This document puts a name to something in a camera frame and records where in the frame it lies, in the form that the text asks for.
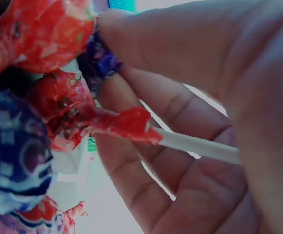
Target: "plastic wrapper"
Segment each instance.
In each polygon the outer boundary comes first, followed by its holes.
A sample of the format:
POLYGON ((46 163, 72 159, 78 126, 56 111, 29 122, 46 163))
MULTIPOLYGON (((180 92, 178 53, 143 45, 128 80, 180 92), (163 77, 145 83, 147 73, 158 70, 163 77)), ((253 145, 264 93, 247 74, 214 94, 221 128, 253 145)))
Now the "plastic wrapper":
POLYGON ((63 212, 64 217, 64 233, 75 234, 75 218, 78 216, 88 216, 88 213, 84 211, 84 201, 81 201, 78 205, 63 212))
POLYGON ((80 74, 56 71, 28 91, 27 99, 46 120, 52 149, 70 151, 92 132, 157 143, 161 136, 148 128, 150 113, 134 108, 120 114, 97 108, 80 74))
POLYGON ((84 133, 77 129, 70 134, 68 131, 63 133, 60 113, 73 104, 95 105, 81 73, 64 72, 58 69, 46 74, 28 91, 27 99, 46 120, 53 150, 70 152, 80 144, 84 133))
POLYGON ((94 28, 91 0, 12 0, 0 17, 0 72, 47 73, 68 64, 94 28))
POLYGON ((50 140, 38 112, 0 91, 0 214, 38 204, 52 177, 50 140))
POLYGON ((103 80, 111 77, 122 65, 100 38, 98 26, 89 37, 87 52, 82 53, 77 62, 94 97, 97 97, 103 80))
POLYGON ((64 214, 48 196, 28 212, 0 214, 0 234, 61 234, 65 226, 64 214))

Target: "lollipop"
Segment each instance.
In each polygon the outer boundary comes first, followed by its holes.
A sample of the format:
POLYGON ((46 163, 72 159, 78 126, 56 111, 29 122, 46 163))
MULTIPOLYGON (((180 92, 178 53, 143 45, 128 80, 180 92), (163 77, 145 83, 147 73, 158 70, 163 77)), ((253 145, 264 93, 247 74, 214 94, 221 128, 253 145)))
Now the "lollipop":
POLYGON ((91 0, 12 0, 0 17, 0 72, 47 73, 68 64, 94 27, 91 0))
POLYGON ((0 214, 28 211, 43 199, 51 182, 51 159, 40 115, 0 91, 0 214))
POLYGON ((0 214, 0 234, 61 234, 65 226, 63 213, 48 196, 30 211, 0 214))
POLYGON ((65 234, 75 234, 74 218, 78 216, 88 216, 88 213, 84 211, 84 203, 84 201, 80 201, 76 206, 63 212, 65 234))
POLYGON ((95 105, 81 73, 55 70, 46 74, 28 91, 27 99, 46 120, 53 150, 69 152, 79 145, 84 136, 82 129, 60 134, 61 112, 71 104, 95 105))

